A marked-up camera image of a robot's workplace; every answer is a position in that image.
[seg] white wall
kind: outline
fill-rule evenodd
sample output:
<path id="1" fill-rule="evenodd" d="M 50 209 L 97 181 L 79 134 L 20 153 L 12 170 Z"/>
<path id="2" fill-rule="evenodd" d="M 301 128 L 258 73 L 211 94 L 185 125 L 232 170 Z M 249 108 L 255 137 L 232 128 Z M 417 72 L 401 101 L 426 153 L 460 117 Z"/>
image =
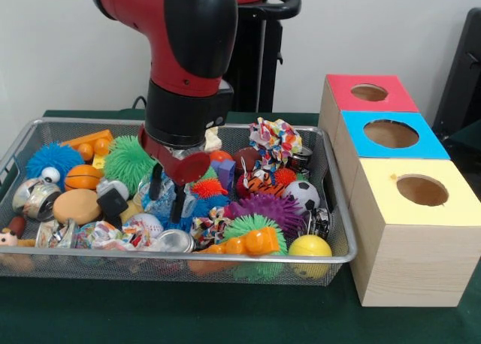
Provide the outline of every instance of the white wall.
<path id="1" fill-rule="evenodd" d="M 481 0 L 304 0 L 284 22 L 274 109 L 319 112 L 327 73 L 398 74 L 434 118 L 467 11 Z M 145 94 L 147 40 L 92 0 L 0 0 L 0 153 L 46 109 L 118 110 Z"/>

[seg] wooden shape sorter box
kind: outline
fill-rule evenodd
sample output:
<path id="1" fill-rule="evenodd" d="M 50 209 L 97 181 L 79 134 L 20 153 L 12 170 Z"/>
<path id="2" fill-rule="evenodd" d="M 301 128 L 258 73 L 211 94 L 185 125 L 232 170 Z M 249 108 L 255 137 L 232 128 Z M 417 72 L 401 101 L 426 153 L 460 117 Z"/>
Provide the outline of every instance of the wooden shape sorter box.
<path id="1" fill-rule="evenodd" d="M 481 203 L 449 160 L 360 158 L 349 206 L 363 306 L 457 306 L 479 261 Z"/>
<path id="2" fill-rule="evenodd" d="M 327 75 L 319 127 L 328 133 L 333 145 L 342 110 L 419 112 L 396 76 Z"/>
<path id="3" fill-rule="evenodd" d="M 358 158 L 449 159 L 419 113 L 342 111 L 334 154 L 349 201 Z"/>

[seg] green spiky ball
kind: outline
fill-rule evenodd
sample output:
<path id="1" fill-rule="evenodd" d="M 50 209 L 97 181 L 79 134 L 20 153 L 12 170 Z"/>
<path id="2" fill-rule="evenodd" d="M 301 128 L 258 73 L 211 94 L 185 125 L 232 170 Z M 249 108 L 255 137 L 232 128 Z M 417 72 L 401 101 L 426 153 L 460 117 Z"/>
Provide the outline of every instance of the green spiky ball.
<path id="1" fill-rule="evenodd" d="M 240 237 L 252 230 L 260 230 L 267 226 L 271 226 L 276 230 L 277 240 L 279 242 L 280 250 L 272 253 L 272 255 L 287 255 L 286 239 L 279 225 L 273 220 L 270 220 L 261 215 L 241 216 L 236 218 L 224 230 L 224 241 L 232 237 Z M 259 280 L 273 279 L 283 270 L 281 263 L 244 263 L 233 269 L 235 279 L 248 279 L 251 282 Z"/>
<path id="2" fill-rule="evenodd" d="M 134 196 L 139 182 L 152 173 L 155 160 L 150 158 L 138 143 L 136 136 L 120 136 L 110 145 L 105 157 L 104 175 L 108 180 L 119 180 Z"/>

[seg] yellow ball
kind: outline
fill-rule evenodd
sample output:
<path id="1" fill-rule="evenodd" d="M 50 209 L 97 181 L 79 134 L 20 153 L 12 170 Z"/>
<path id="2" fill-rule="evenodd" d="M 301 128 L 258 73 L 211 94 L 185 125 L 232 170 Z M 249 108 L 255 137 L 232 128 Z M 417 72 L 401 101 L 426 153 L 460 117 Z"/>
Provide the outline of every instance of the yellow ball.
<path id="1" fill-rule="evenodd" d="M 289 248 L 289 255 L 332 256 L 331 247 L 316 235 L 297 238 Z M 294 274 L 304 279 L 320 279 L 329 271 L 329 264 L 290 264 Z"/>

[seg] black handle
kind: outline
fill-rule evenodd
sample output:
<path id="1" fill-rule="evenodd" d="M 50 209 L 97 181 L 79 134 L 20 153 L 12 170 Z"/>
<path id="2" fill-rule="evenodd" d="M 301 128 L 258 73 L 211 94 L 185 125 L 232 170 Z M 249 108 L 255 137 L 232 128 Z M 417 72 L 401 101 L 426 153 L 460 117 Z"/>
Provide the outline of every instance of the black handle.
<path id="1" fill-rule="evenodd" d="M 297 16 L 301 11 L 301 0 L 280 0 L 279 4 L 260 2 L 256 4 L 239 5 L 241 17 L 257 20 L 286 20 Z"/>

